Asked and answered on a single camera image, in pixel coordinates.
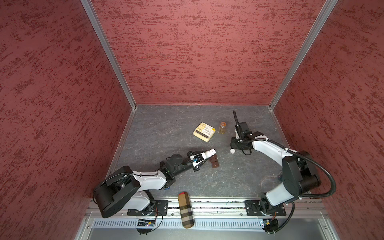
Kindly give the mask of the white pill bottle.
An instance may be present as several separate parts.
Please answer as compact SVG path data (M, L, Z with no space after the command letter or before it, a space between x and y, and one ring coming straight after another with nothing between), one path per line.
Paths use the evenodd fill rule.
M204 160L209 159L210 157L214 156L216 154L216 151L214 149L207 150L202 153L202 157Z

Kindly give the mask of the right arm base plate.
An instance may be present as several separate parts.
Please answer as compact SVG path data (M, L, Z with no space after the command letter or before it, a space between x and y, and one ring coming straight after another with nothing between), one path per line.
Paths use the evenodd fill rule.
M269 216L286 216L285 207L283 204L272 206L266 200L246 200L245 209L247 216L256 216L256 217L269 217Z

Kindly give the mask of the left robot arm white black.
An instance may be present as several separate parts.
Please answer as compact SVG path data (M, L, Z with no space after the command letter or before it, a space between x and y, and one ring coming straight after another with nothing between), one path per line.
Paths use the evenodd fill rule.
M138 172L123 166L94 189L93 201L98 205L103 218L109 218L123 208L148 215L156 205L150 190L170 187L178 175L188 170L199 171L215 154L214 149L200 153L190 151L185 159L179 154L173 154L153 172Z

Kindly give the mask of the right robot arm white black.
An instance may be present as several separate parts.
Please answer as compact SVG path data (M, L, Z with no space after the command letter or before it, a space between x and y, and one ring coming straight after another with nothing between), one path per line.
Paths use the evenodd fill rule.
M321 185L316 166L304 157L307 152L296 151L289 153L289 149L268 139L260 132L253 133L246 122L236 122L236 136L231 138L231 151L241 150L243 154L253 150L263 153L282 167L282 182L274 189L261 194L258 211L266 216L274 214L283 205L293 202L302 194Z

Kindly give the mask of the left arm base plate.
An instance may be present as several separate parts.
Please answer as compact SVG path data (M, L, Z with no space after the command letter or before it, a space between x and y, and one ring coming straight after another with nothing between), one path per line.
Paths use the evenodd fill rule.
M151 202L143 211L129 209L128 216L166 216L168 211L168 200L155 200Z

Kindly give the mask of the clear amber pill bottle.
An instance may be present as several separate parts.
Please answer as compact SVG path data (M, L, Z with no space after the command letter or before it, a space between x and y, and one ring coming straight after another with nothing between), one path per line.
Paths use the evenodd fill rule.
M227 131L227 124L226 122L221 122L220 127L219 127L219 133L220 134L225 134Z

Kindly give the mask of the brown weekly pill organizer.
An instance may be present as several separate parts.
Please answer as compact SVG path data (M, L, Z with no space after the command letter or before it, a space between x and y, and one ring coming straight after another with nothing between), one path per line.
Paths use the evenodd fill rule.
M212 157L210 157L209 160L212 164L212 168L215 169L215 168L218 168L220 166L217 155L213 155Z

